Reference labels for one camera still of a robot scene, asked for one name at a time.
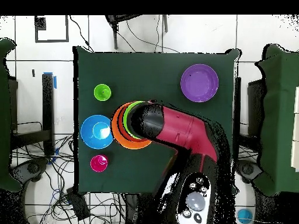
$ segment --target green table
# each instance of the green table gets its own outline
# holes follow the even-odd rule
[[[153,54],[153,53],[90,53],[81,47],[78,52],[79,130],[86,118],[101,114],[111,118],[124,103],[135,100],[163,102],[218,121],[232,148],[232,101],[234,91],[234,61],[239,50],[226,54]],[[180,79],[193,64],[207,64],[217,73],[219,88],[205,103],[194,103],[184,97]],[[112,90],[108,101],[98,101],[93,89],[107,84]],[[92,157],[107,155],[109,164],[103,173],[90,167]],[[79,136],[79,191],[150,193],[174,152],[152,143],[140,150],[129,150],[113,141],[102,150],[86,146]]]
[[[299,173],[291,167],[295,89],[299,86],[299,53],[272,44],[258,62],[267,93],[263,99],[265,119],[260,132],[264,173],[253,182],[265,195],[288,191],[299,193]]]
[[[0,38],[0,189],[20,191],[22,186],[9,173],[11,164],[11,96],[9,93],[8,71],[4,67],[4,58],[16,47],[12,40]]]

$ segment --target green bowl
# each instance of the green bowl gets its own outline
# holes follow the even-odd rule
[[[97,100],[104,102],[111,97],[111,89],[106,84],[99,84],[93,91]]]
[[[124,128],[126,129],[126,131],[128,132],[128,134],[133,137],[133,138],[136,138],[136,139],[140,139],[140,138],[137,138],[136,136],[134,136],[129,130],[128,130],[128,125],[127,125],[127,117],[128,117],[128,113],[131,111],[131,109],[136,106],[137,104],[140,104],[144,101],[135,101],[133,102],[132,104],[130,104],[127,109],[124,111],[124,116],[123,116],[123,124],[124,124]]]

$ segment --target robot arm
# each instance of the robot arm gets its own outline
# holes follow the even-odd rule
[[[215,205],[223,193],[218,191],[217,140],[208,122],[150,102],[133,107],[127,122],[129,131],[137,137],[177,150],[177,158],[164,174],[144,223],[214,224]],[[226,166],[230,170],[229,160]]]

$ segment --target dark green tabletop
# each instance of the dark green tabletop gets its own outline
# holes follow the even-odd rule
[[[232,101],[234,61],[239,50],[226,54],[153,54],[153,53],[90,53],[81,47],[78,52],[79,130],[86,118],[101,114],[112,118],[124,103],[135,100],[163,100],[194,115],[218,121],[232,145]],[[193,64],[212,67],[219,78],[215,96],[204,103],[195,103],[183,95],[180,79]],[[93,90],[98,84],[112,90],[108,101],[98,101]],[[105,149],[91,149],[79,136],[79,191],[144,193],[152,192],[174,151],[152,143],[139,150],[129,150],[113,141]],[[90,167],[92,157],[107,155],[109,164],[102,173]]]

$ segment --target purple plate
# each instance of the purple plate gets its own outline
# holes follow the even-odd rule
[[[206,102],[217,92],[218,76],[208,65],[194,64],[182,75],[180,88],[189,100]]]

